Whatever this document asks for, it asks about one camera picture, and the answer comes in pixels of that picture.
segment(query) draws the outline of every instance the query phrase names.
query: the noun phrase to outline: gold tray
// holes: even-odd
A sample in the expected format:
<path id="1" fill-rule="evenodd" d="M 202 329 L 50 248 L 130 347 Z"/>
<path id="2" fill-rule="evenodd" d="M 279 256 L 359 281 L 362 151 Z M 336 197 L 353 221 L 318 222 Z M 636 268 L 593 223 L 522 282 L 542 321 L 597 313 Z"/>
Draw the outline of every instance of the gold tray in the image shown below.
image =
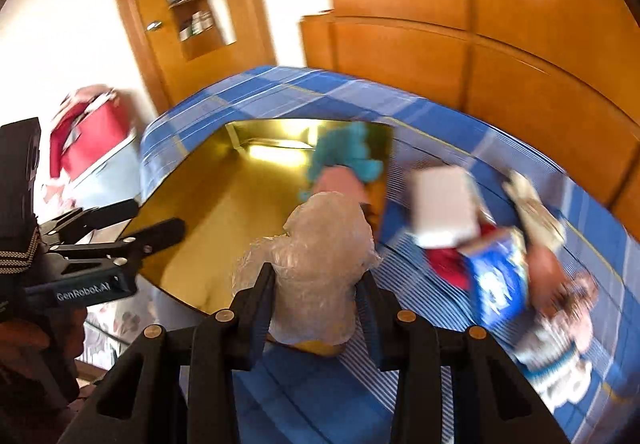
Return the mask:
<path id="1" fill-rule="evenodd" d="M 318 137 L 347 121 L 269 119 L 230 122 L 213 133 L 161 183 L 122 236 L 171 217 L 184 220 L 184 241 L 145 259 L 142 275 L 187 305 L 211 314 L 229 306 L 231 275 L 249 244 L 283 234 L 309 188 L 306 170 Z M 385 205 L 393 130 L 366 123 L 370 157 L 382 160 L 368 184 L 374 237 Z"/>

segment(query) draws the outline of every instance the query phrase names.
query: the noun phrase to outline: striped fabric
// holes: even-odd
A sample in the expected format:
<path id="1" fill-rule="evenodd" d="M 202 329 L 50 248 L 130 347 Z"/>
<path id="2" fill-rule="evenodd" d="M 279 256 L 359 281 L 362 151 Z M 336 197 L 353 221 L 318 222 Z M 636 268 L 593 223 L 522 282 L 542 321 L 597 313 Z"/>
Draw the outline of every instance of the striped fabric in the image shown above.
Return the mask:
<path id="1" fill-rule="evenodd" d="M 567 224 L 559 254 L 569 273 L 588 269 L 600 285 L 592 312 L 591 385 L 577 405 L 556 410 L 575 443 L 610 442 L 639 405 L 640 245 L 562 168 L 479 120 L 428 99 L 367 80 L 322 70 L 264 66 L 229 77 L 186 99 L 146 129 L 142 186 L 148 196 L 186 155 L 232 120 L 287 117 L 359 119 L 394 128 L 394 153 L 374 276 L 404 308 L 439 327 L 472 323 L 469 298 L 433 273 L 407 231 L 404 176 L 416 165 L 446 161 L 467 168 L 499 225 L 519 225 L 502 191 L 507 169 L 527 175 L 545 205 Z M 531 312 L 498 325 L 509 351 Z M 450 375 L 442 369 L 443 442 L 452 439 Z M 251 372 L 234 376 L 242 442 L 388 442 L 398 374 L 378 372 L 358 329 L 338 359 L 270 348 Z"/>

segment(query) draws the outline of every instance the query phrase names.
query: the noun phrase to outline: beige glove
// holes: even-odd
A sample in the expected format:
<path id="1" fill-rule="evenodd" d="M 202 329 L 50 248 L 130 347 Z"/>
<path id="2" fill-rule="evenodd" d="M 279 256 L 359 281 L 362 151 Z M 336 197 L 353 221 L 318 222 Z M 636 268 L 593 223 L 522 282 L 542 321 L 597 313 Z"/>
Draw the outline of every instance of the beige glove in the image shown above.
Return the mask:
<path id="1" fill-rule="evenodd" d="M 564 224 L 542 205 L 540 196 L 527 177 L 513 170 L 509 176 L 510 182 L 503 183 L 502 188 L 518 210 L 529 243 L 544 245 L 557 252 L 566 241 Z"/>

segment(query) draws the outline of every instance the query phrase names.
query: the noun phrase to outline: bed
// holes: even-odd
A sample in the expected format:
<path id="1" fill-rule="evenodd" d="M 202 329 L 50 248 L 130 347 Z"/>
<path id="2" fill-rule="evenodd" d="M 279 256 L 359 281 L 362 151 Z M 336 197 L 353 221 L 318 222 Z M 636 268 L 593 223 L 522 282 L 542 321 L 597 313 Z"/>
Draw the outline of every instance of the bed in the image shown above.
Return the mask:
<path id="1" fill-rule="evenodd" d="M 600 286 L 592 312 L 589 391 L 555 412 L 575 443 L 608 443 L 638 408 L 640 388 L 640 245 L 555 162 L 480 120 L 416 94 L 343 74 L 263 66 L 199 91 L 150 124 L 142 138 L 142 188 L 147 197 L 193 149 L 232 120 L 289 117 L 360 119 L 394 128 L 385 216 L 374 275 L 403 307 L 438 326 L 472 323 L 466 293 L 435 275 L 411 241 L 404 171 L 416 161 L 467 167 L 501 225 L 518 218 L 500 187 L 514 168 L 532 178 L 545 205 L 568 227 L 559 254 L 573 273 L 587 268 Z M 493 331 L 509 351 L 530 314 Z M 443 442 L 452 438 L 452 406 L 444 379 Z M 271 347 L 252 372 L 234 376 L 243 443 L 367 442 L 388 439 L 397 375 L 377 372 L 358 331 L 336 360 Z"/>

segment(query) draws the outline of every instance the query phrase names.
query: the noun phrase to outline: door handle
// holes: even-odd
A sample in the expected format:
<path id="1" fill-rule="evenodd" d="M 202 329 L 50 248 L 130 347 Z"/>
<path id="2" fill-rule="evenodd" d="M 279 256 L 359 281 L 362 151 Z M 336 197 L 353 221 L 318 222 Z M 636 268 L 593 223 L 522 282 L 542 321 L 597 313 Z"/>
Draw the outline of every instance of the door handle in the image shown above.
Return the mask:
<path id="1" fill-rule="evenodd" d="M 158 30 L 160 28 L 162 28 L 162 21 L 151 21 L 151 23 L 146 26 L 146 31 L 153 32 L 154 30 Z"/>

